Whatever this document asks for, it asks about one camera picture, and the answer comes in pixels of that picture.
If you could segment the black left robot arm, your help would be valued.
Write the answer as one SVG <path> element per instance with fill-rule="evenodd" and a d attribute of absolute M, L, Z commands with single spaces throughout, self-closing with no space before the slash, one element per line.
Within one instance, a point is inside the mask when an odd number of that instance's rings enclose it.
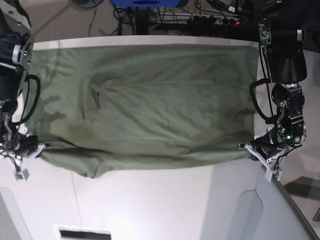
<path fill-rule="evenodd" d="M 263 10 L 257 18 L 267 76 L 253 82 L 249 94 L 257 113 L 273 128 L 250 144 L 264 159 L 289 147 L 298 147 L 306 137 L 305 97 L 299 83 L 307 78 L 305 29 L 318 5 L 314 0 L 282 0 Z M 274 83 L 269 98 L 276 105 L 276 114 L 271 117 L 263 114 L 255 97 L 255 88 L 269 83 Z"/>

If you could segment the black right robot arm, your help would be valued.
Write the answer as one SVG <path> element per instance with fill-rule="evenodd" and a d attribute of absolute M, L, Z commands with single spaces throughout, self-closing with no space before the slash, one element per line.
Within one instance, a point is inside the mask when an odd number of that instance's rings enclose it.
<path fill-rule="evenodd" d="M 36 136 L 26 136 L 19 128 L 30 117 L 13 121 L 18 96 L 31 79 L 40 88 L 40 80 L 29 75 L 34 37 L 31 21 L 18 0 L 0 2 L 0 147 L 7 153 L 26 157 L 38 148 Z"/>

